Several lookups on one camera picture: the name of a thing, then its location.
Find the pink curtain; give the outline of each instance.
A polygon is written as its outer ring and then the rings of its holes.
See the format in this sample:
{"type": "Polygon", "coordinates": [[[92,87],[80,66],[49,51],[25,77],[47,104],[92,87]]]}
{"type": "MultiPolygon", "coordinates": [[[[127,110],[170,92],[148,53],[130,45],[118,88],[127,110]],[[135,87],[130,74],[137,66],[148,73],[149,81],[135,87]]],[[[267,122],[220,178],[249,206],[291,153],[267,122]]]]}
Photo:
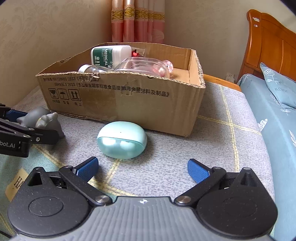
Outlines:
{"type": "Polygon", "coordinates": [[[112,42],[163,44],[165,0],[112,0],[112,42]]]}

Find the beige fabric patch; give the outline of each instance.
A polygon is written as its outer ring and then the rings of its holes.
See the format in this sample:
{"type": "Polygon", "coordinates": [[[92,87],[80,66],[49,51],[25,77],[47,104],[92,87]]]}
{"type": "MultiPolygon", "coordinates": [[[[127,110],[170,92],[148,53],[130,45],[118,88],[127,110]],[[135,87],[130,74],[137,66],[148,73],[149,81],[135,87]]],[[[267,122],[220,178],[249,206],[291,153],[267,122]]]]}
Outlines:
{"type": "Polygon", "coordinates": [[[28,175],[29,174],[23,168],[21,168],[12,180],[12,182],[7,185],[5,195],[7,196],[10,202],[13,200],[16,193],[20,189],[20,186],[23,184],[28,175]]]}

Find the green label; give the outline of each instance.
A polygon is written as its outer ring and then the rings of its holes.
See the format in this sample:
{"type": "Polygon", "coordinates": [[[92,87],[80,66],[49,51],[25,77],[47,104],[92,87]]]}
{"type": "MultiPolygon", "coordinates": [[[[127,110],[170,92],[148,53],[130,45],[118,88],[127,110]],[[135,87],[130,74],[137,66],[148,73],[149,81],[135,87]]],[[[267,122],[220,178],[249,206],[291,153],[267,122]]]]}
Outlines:
{"type": "Polygon", "coordinates": [[[113,67],[112,48],[100,48],[93,50],[94,64],[107,68],[113,67]]]}

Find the plaid fabric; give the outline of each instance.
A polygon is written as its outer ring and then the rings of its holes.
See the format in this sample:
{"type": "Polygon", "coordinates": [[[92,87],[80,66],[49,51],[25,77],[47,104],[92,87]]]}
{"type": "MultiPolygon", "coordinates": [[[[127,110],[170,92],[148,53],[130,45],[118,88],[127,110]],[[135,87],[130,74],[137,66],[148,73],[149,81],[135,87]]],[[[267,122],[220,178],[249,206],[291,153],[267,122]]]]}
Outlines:
{"type": "MultiPolygon", "coordinates": [[[[35,166],[54,171],[68,164],[75,166],[90,156],[98,158],[100,170],[89,183],[114,199],[127,195],[170,196],[173,200],[195,185],[187,173],[190,158],[228,172],[251,167],[274,198],[269,156],[244,94],[213,83],[206,85],[190,137],[147,130],[145,151],[131,160],[113,159],[101,153],[96,137],[103,123],[63,115],[59,121],[66,137],[53,150],[35,145],[29,158],[0,155],[0,230],[13,232],[6,215],[9,201],[5,189],[20,167],[28,173],[35,166]]],[[[38,106],[46,104],[37,87],[15,108],[29,111],[38,106]]]]}

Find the gray rubber figurine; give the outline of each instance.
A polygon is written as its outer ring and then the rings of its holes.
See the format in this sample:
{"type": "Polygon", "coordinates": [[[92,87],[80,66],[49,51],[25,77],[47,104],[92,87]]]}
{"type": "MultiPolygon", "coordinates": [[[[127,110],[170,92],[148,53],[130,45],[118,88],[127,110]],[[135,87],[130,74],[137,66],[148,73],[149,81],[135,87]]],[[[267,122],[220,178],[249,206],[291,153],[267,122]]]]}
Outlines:
{"type": "Polygon", "coordinates": [[[57,118],[58,113],[51,113],[48,109],[38,107],[29,111],[27,115],[17,118],[17,122],[24,127],[56,130],[59,133],[59,137],[63,138],[65,135],[57,118]]]}

